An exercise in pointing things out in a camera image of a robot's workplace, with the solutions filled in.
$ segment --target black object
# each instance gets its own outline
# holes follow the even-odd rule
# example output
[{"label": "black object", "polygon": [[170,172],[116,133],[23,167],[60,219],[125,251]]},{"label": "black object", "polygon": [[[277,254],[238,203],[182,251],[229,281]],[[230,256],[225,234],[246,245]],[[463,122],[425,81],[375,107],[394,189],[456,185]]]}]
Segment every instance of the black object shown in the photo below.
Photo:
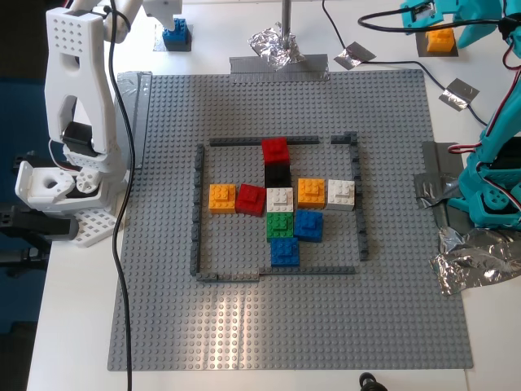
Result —
[{"label": "black object", "polygon": [[508,140],[497,154],[496,160],[490,169],[519,169],[521,168],[521,138],[513,137]]},{"label": "black object", "polygon": [[23,210],[11,206],[0,210],[0,232],[11,238],[21,238],[43,252],[50,251],[49,240],[71,240],[78,233],[74,217],[48,217],[35,209]]},{"label": "black object", "polygon": [[0,252],[0,267],[7,268],[7,276],[17,278],[28,270],[47,270],[50,248],[45,251],[37,248],[24,248]]},{"label": "black object", "polygon": [[521,25],[521,14],[511,14],[499,21],[497,27],[505,41]]},{"label": "black object", "polygon": [[[41,167],[55,167],[54,161],[51,159],[46,159],[45,157],[37,156],[34,152],[27,152],[25,155],[17,155],[13,160],[13,166],[11,168],[11,172],[14,175],[18,175],[18,171],[20,170],[20,165],[22,161],[27,161],[34,168]],[[80,171],[80,167],[75,165],[71,165],[67,161],[59,161],[59,165],[64,167],[65,169],[75,169],[76,171]]]},{"label": "black object", "polygon": [[92,148],[92,126],[72,121],[65,128],[63,142],[72,152],[96,157],[98,153]]},{"label": "black object", "polygon": [[265,165],[264,187],[291,187],[291,172],[289,165]]},{"label": "black object", "polygon": [[373,374],[364,372],[360,375],[360,391],[387,391],[387,389],[376,381]]},{"label": "black object", "polygon": [[[277,136],[285,137],[287,145],[310,145],[319,144],[320,138],[316,135],[310,136]],[[262,140],[274,137],[220,137],[210,138],[210,147],[258,147]]]}]

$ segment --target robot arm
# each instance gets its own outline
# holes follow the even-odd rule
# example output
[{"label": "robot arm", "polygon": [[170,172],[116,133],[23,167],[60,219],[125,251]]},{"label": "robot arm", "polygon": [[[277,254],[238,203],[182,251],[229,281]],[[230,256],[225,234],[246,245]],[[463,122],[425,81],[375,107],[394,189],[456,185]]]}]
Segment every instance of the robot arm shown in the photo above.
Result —
[{"label": "robot arm", "polygon": [[[521,2],[519,0],[406,0],[401,4],[401,8],[411,10],[401,15],[403,25],[420,28],[443,22],[444,15],[453,15],[454,21],[500,20],[503,15],[515,18],[521,13]],[[467,47],[495,29],[496,26],[493,24],[466,26],[458,40],[458,46]],[[521,57],[521,27],[507,33],[505,39],[509,44],[514,41],[514,53]]]},{"label": "robot arm", "polygon": [[[408,0],[401,8],[405,27],[427,27],[453,14],[454,21],[500,20],[503,39],[521,57],[521,1],[519,0]],[[458,45],[465,47],[495,30],[493,24],[466,26]],[[449,200],[449,205],[468,212],[477,226],[521,230],[521,165],[512,159],[519,156],[519,143],[514,136],[521,130],[521,70],[517,69],[509,93],[483,130],[479,142],[470,146],[472,153],[459,178],[462,198]]]},{"label": "robot arm", "polygon": [[[15,192],[28,206],[47,214],[72,214],[85,208],[111,209],[126,172],[116,141],[116,111],[104,67],[104,43],[112,35],[112,17],[92,13],[99,0],[76,0],[71,8],[46,14],[49,59],[46,112],[49,135],[81,171],[20,168]],[[139,7],[173,29],[180,0],[115,0],[116,10],[132,24]],[[116,43],[129,32],[117,18]],[[90,124],[77,123],[72,108],[80,100]]]}]

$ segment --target green lego brick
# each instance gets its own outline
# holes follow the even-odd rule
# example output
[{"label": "green lego brick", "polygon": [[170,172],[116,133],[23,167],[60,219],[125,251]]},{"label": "green lego brick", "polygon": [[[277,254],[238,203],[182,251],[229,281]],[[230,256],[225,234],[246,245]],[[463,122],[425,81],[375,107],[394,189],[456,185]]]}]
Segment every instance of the green lego brick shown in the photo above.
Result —
[{"label": "green lego brick", "polygon": [[272,238],[292,238],[293,237],[293,213],[268,213],[267,218],[268,241]]}]

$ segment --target white table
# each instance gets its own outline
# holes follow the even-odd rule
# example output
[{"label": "white table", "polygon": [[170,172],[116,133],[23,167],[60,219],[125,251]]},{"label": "white table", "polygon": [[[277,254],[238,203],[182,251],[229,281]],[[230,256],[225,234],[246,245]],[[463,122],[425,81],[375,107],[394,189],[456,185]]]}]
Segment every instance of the white table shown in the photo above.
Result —
[{"label": "white table", "polygon": [[[378,33],[357,25],[357,18],[394,9],[399,1],[347,0],[327,3],[346,44],[357,41],[380,60],[417,59],[414,36]],[[154,74],[229,73],[231,56],[253,55],[247,39],[280,18],[280,3],[188,5],[183,16],[195,26],[191,53],[152,52],[154,20],[141,12],[127,41],[116,48],[117,72]],[[400,25],[398,18],[394,25]],[[293,5],[292,31],[304,54],[327,53],[331,71],[343,71],[332,59],[341,52],[320,2]],[[456,59],[420,59],[449,84],[455,77],[478,88],[473,106],[488,119],[513,77],[501,66],[506,44],[499,33]],[[361,66],[355,71],[389,67]],[[438,142],[475,142],[480,125],[467,111],[456,112],[438,100],[440,90],[426,81],[431,119]],[[123,372],[107,370],[117,288],[109,239],[92,248],[53,245],[34,346],[29,391],[104,391],[126,389]],[[489,391],[518,389],[521,381],[521,279],[463,293],[474,369],[373,371],[392,390]],[[360,371],[164,371],[135,372],[136,390],[356,390]]]}]

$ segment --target red lego brick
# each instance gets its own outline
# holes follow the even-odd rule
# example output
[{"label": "red lego brick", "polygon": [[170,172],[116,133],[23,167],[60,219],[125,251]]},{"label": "red lego brick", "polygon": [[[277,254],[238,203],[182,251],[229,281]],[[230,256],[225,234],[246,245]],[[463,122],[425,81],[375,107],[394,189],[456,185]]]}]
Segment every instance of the red lego brick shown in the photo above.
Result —
[{"label": "red lego brick", "polygon": [[265,165],[290,165],[290,152],[285,137],[262,140]]},{"label": "red lego brick", "polygon": [[265,201],[266,189],[263,187],[242,184],[239,190],[239,197],[235,202],[235,211],[237,213],[262,217]]}]

